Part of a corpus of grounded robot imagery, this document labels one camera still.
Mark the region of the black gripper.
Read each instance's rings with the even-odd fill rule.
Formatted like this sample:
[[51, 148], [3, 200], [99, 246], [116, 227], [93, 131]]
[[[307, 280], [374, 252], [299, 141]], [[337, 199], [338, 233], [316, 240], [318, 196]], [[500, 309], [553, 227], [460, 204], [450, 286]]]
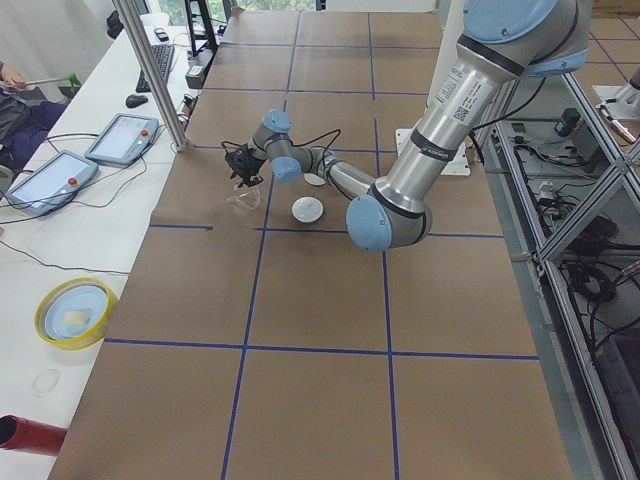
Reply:
[[236, 174], [240, 177], [239, 188], [257, 186], [264, 181], [260, 174], [262, 163], [242, 163], [236, 168]]

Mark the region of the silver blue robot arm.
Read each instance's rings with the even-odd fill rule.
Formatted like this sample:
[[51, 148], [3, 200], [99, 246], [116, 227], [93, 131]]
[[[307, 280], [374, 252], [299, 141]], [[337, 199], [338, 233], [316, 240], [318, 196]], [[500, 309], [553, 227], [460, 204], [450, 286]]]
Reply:
[[587, 58], [589, 1], [466, 1], [461, 14], [457, 58], [388, 174], [373, 178], [328, 149], [295, 145], [290, 117], [272, 109], [247, 143], [226, 153], [233, 176], [256, 185], [265, 163], [281, 182], [315, 174], [349, 199], [346, 225], [358, 247], [420, 242], [432, 225], [426, 194], [502, 85], [573, 72]]

